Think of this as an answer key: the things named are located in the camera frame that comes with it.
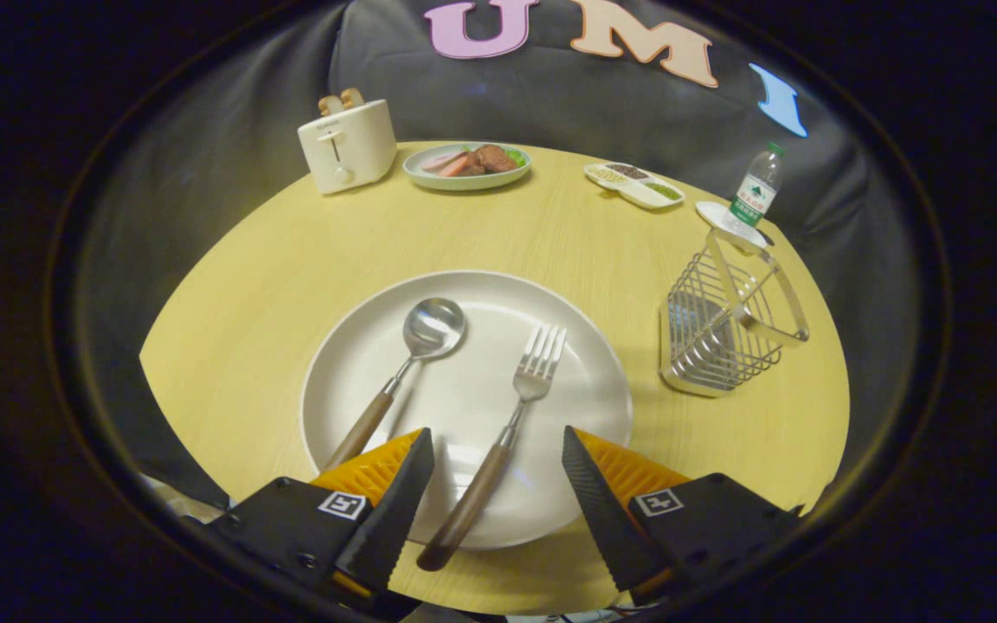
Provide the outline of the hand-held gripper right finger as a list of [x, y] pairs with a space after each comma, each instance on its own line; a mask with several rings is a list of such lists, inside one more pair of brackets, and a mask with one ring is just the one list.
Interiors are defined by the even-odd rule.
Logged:
[[801, 521], [800, 506], [721, 472], [690, 478], [573, 426], [562, 465], [614, 587], [637, 606], [715, 584]]

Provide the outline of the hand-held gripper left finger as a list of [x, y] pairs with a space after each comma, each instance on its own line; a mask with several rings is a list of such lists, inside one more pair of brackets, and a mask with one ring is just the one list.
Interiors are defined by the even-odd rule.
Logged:
[[312, 481], [274, 478], [216, 519], [183, 523], [275, 588], [369, 612], [383, 604], [434, 466], [433, 435], [419, 428]]

